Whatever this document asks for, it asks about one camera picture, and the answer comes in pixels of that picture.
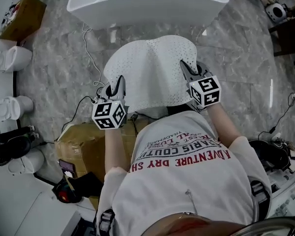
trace floor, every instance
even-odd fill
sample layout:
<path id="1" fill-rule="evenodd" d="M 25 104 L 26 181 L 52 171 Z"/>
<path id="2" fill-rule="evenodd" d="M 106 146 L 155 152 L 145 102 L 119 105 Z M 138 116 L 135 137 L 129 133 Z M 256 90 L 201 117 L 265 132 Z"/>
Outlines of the floor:
<path id="1" fill-rule="evenodd" d="M 295 0 L 280 1 L 295 5 Z M 98 73 L 85 53 L 83 23 L 66 11 L 68 0 L 45 2 L 41 29 L 29 41 L 33 60 L 18 72 L 17 91 L 35 104 L 34 112 L 24 116 L 21 124 L 35 125 L 45 141 L 53 141 L 60 135 L 62 125 L 73 117 L 78 102 L 85 95 L 95 96 L 93 81 L 98 79 Z M 292 59 L 273 57 L 267 30 L 271 26 L 259 0 L 230 0 L 205 31 L 201 27 L 144 24 L 92 31 L 86 39 L 91 55 L 103 70 L 112 54 L 131 41 L 168 34 L 186 37 L 197 46 L 198 59 L 220 80 L 222 103 L 231 119 L 243 135 L 253 139 L 276 124 L 288 107 L 289 94 L 295 92 Z M 111 39 L 111 33 L 116 33 L 116 39 Z M 74 123 L 91 121 L 91 109 L 86 99 Z M 276 131 L 295 142 L 295 105 Z M 62 173 L 53 145 L 40 148 L 46 163 L 38 175 L 57 182 Z"/>

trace white perforated mat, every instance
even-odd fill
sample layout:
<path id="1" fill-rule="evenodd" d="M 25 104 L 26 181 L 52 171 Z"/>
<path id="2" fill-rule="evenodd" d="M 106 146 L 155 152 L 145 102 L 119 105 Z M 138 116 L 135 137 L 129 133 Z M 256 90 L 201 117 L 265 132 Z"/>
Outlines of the white perforated mat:
<path id="1" fill-rule="evenodd" d="M 114 90 L 120 75 L 126 80 L 129 113 L 190 101 L 180 68 L 183 59 L 196 72 L 196 46 L 180 36 L 138 40 L 121 47 L 107 62 L 104 75 Z"/>

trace bathtub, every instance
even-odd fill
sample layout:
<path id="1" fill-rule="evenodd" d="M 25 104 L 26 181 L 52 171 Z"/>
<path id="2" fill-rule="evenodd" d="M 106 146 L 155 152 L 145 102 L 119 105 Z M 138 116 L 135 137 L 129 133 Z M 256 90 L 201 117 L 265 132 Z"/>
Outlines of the bathtub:
<path id="1" fill-rule="evenodd" d="M 67 10 L 93 29 L 144 22 L 209 25 L 229 0 L 69 0 Z"/>

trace toilet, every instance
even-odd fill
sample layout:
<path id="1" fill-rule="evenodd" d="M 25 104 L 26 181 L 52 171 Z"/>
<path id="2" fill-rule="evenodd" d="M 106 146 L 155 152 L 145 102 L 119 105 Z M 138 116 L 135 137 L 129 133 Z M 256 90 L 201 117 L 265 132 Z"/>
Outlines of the toilet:
<path id="1" fill-rule="evenodd" d="M 12 159 L 8 163 L 7 169 L 9 173 L 14 176 L 20 174 L 34 174 L 42 167 L 44 160 L 45 157 L 43 153 L 36 148 L 32 148 L 21 158 Z"/>
<path id="2" fill-rule="evenodd" d="M 31 58 L 32 52 L 20 46 L 13 46 L 8 51 L 0 51 L 0 71 L 20 71 L 29 65 Z"/>
<path id="3" fill-rule="evenodd" d="M 0 100 L 0 121 L 17 120 L 33 109 L 33 101 L 26 96 L 5 97 Z"/>

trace cardboard box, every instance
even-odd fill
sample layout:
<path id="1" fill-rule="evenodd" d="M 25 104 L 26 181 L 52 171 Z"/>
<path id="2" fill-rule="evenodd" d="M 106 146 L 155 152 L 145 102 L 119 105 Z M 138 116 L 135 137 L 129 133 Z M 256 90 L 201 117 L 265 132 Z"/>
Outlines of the cardboard box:
<path id="1" fill-rule="evenodd" d="M 147 120 L 137 120 L 138 131 L 147 126 Z M 124 149 L 130 162 L 136 141 L 134 126 L 129 121 L 122 129 L 121 135 Z M 94 124 L 84 123 L 74 125 L 55 142 L 59 159 L 75 165 L 77 177 L 82 177 L 89 172 L 104 182 L 105 176 L 105 131 L 99 130 Z M 89 198 L 94 208 L 98 208 L 98 197 Z"/>
<path id="2" fill-rule="evenodd" d="M 40 0 L 21 0 L 14 20 L 1 30 L 0 39 L 22 41 L 40 28 L 45 9 Z"/>

